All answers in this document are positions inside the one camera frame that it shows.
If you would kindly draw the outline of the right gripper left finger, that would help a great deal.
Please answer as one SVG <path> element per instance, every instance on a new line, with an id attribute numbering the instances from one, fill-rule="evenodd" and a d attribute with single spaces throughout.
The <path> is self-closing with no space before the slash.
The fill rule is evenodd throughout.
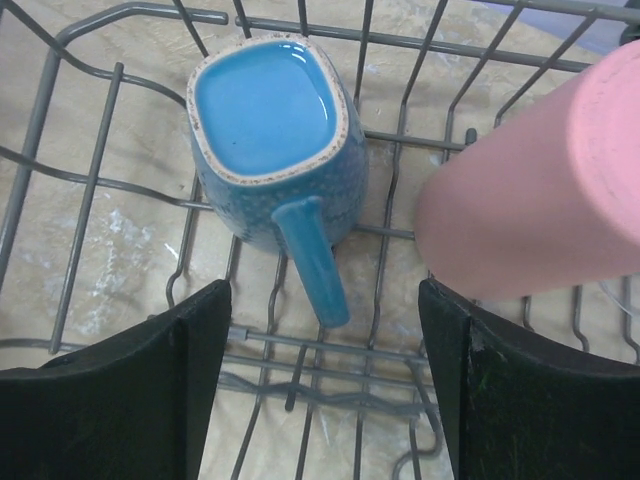
<path id="1" fill-rule="evenodd" d="M 217 280 L 37 368 L 1 374 L 5 479 L 194 479 L 231 322 Z"/>

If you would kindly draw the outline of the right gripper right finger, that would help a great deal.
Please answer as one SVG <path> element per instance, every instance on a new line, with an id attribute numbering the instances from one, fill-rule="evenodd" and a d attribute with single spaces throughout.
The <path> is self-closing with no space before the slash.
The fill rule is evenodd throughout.
<path id="1" fill-rule="evenodd" d="M 419 315 L 458 479 L 635 479 L 639 369 L 420 283 Z"/>

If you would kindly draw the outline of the pink tumbler cup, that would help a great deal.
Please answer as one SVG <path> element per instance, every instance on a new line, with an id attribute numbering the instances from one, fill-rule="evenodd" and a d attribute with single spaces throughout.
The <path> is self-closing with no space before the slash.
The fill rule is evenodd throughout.
<path id="1" fill-rule="evenodd" d="M 639 270 L 639 45 L 619 47 L 426 180 L 414 232 L 435 279 L 503 300 Z"/>

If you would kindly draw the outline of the blue mug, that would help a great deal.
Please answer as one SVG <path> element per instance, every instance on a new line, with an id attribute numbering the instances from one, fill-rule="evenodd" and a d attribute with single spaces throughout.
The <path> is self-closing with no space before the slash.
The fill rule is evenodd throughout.
<path id="1" fill-rule="evenodd" d="M 329 56 L 299 34 L 240 40 L 197 65 L 186 108 L 216 214 L 240 240 L 293 260 L 321 326 L 345 325 L 332 249 L 361 215 L 369 158 Z"/>

